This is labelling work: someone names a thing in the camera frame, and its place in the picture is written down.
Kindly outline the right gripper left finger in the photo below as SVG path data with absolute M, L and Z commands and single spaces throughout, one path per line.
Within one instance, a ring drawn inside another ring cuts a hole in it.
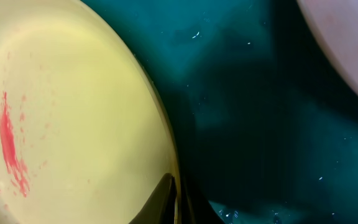
M 163 175 L 140 212 L 129 224 L 174 224 L 177 188 L 175 178 Z

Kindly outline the yellow-green rimmed plate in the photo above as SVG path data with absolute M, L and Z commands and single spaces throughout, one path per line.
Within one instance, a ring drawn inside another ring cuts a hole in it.
M 0 1 L 0 223 L 130 223 L 175 145 L 143 68 L 81 1 Z

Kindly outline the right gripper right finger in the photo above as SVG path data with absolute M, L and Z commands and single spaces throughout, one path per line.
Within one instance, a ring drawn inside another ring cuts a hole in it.
M 198 186 L 189 178 L 181 178 L 181 223 L 224 224 Z

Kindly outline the white plate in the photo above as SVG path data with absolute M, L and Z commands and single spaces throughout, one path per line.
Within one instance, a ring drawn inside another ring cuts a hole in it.
M 358 0 L 297 0 L 321 50 L 358 96 Z

